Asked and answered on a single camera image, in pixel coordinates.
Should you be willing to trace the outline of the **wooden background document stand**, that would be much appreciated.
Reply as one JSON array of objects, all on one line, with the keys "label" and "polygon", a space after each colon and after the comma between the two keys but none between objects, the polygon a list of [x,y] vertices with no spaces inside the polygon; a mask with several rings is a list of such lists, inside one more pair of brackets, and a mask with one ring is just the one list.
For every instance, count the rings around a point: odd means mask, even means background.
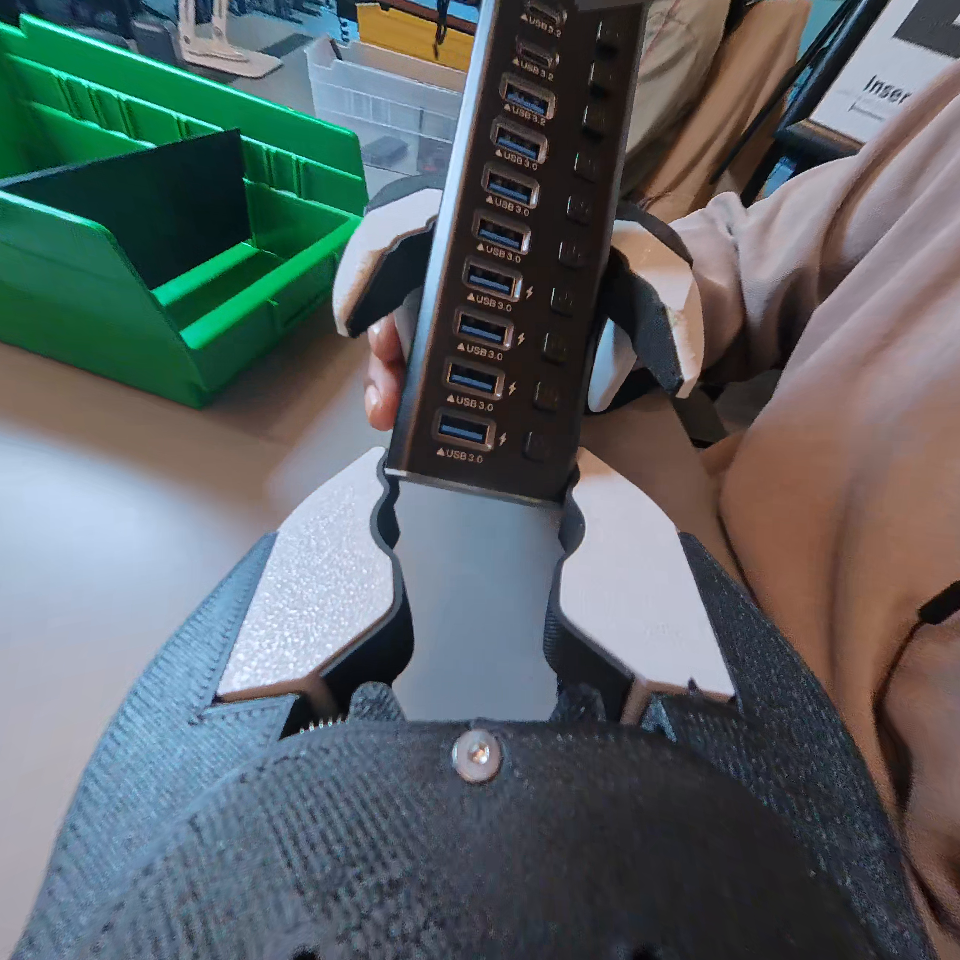
[{"label": "wooden background document stand", "polygon": [[197,2],[177,2],[177,42],[187,66],[212,69],[232,77],[263,79],[282,68],[274,55],[235,47],[228,38],[230,3],[212,1],[209,34],[197,33]]}]

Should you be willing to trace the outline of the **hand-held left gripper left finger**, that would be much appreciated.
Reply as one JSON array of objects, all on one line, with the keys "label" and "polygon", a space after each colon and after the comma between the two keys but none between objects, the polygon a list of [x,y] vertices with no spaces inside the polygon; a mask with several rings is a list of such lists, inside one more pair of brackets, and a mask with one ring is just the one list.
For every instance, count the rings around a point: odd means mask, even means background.
[{"label": "hand-held left gripper left finger", "polygon": [[346,719],[366,685],[391,688],[415,650],[396,553],[399,483],[372,448],[282,522],[225,662],[214,702],[291,695],[309,719]]}]

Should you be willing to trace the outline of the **clear background bin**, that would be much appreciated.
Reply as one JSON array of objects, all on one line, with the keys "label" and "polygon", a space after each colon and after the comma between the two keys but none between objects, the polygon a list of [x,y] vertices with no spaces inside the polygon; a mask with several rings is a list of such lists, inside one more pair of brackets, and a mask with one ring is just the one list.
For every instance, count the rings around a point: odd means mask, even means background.
[{"label": "clear background bin", "polygon": [[306,63],[318,119],[353,130],[362,142],[452,143],[465,72],[327,35],[307,48]]}]

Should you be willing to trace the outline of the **green plastic storage bin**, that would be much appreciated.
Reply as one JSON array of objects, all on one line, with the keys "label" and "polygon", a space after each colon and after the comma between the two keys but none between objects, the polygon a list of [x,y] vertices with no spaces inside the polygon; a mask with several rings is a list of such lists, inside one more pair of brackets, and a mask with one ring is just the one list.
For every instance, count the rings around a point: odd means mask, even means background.
[{"label": "green plastic storage bin", "polygon": [[105,227],[2,193],[2,342],[201,409],[329,298],[359,139],[46,20],[2,24],[2,179],[228,130],[252,239],[150,289]]}]

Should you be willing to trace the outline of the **person's right hand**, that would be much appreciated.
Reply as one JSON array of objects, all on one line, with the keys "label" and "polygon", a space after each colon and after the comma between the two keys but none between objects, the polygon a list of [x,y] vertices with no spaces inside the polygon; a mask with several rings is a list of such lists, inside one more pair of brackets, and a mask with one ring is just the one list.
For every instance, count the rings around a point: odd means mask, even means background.
[{"label": "person's right hand", "polygon": [[366,331],[364,403],[366,418],[377,431],[391,431],[396,424],[415,329],[416,317],[399,307]]}]

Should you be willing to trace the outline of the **yellow plastic bin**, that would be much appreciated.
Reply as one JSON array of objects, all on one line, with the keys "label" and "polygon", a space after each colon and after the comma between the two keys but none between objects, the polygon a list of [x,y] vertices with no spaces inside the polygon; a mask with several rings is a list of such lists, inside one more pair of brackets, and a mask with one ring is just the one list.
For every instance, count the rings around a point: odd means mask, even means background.
[{"label": "yellow plastic bin", "polygon": [[451,4],[444,30],[439,30],[439,2],[357,2],[355,10],[361,42],[436,66],[468,69],[479,17],[476,10]]}]

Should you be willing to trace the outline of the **person's right forearm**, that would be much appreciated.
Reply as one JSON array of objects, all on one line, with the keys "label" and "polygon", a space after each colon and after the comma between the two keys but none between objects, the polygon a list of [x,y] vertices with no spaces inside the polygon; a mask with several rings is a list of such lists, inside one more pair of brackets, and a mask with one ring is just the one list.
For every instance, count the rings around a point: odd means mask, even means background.
[{"label": "person's right forearm", "polygon": [[670,223],[701,295],[702,381],[726,385],[785,366],[814,312],[860,266],[847,189],[827,172],[749,207],[725,193]]}]

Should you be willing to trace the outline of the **black bin divider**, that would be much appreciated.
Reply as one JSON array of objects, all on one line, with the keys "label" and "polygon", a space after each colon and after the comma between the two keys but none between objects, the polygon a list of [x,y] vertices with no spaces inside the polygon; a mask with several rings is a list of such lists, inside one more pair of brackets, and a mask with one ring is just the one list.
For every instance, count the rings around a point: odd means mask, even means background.
[{"label": "black bin divider", "polygon": [[150,289],[254,236],[238,129],[9,175],[1,186],[106,228]]}]

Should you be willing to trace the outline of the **black multi-port usb hub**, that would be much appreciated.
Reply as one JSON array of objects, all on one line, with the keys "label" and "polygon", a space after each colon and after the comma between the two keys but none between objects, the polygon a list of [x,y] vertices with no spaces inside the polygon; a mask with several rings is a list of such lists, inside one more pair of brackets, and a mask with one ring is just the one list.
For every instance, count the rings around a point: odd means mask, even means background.
[{"label": "black multi-port usb hub", "polygon": [[482,3],[387,474],[563,501],[645,20],[643,2]]}]

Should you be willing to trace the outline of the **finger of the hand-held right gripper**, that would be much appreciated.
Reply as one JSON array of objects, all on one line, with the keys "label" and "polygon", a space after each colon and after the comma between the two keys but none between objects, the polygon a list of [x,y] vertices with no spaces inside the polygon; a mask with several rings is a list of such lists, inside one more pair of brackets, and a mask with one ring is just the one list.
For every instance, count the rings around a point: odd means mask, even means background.
[{"label": "finger of the hand-held right gripper", "polygon": [[358,339],[393,316],[399,339],[414,339],[443,191],[385,187],[370,200],[334,280],[332,311],[343,337]]},{"label": "finger of the hand-held right gripper", "polygon": [[600,286],[600,336],[613,321],[631,337],[637,368],[667,395],[687,398],[704,363],[702,298],[692,256],[661,221],[616,221]]}]

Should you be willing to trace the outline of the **framed marker sign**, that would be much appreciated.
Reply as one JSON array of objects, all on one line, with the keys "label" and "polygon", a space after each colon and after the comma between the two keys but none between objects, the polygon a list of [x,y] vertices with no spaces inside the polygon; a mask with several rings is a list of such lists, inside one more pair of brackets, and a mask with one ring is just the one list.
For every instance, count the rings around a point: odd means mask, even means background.
[{"label": "framed marker sign", "polygon": [[959,57],[957,1],[835,2],[834,11],[724,156],[718,185],[761,138],[738,189],[749,205],[858,152]]}]

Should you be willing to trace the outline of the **person's beige sweatshirt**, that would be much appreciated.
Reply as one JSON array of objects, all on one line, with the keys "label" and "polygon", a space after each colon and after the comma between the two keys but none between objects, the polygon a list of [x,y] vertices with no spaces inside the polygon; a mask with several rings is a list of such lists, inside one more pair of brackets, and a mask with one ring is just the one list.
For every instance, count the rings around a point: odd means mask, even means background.
[{"label": "person's beige sweatshirt", "polygon": [[958,66],[823,167],[864,257],[741,438],[721,516],[759,605],[853,734],[957,956],[958,821],[898,806],[879,720],[921,606],[958,583]]}]

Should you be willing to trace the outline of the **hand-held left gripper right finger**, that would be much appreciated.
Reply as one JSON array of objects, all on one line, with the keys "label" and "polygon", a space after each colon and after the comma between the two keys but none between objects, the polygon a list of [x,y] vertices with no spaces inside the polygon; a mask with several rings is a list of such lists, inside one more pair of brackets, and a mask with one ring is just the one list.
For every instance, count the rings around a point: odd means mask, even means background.
[{"label": "hand-held left gripper right finger", "polygon": [[628,725],[656,694],[736,698],[675,523],[584,448],[559,541],[543,649],[562,691],[594,691],[606,720]]}]

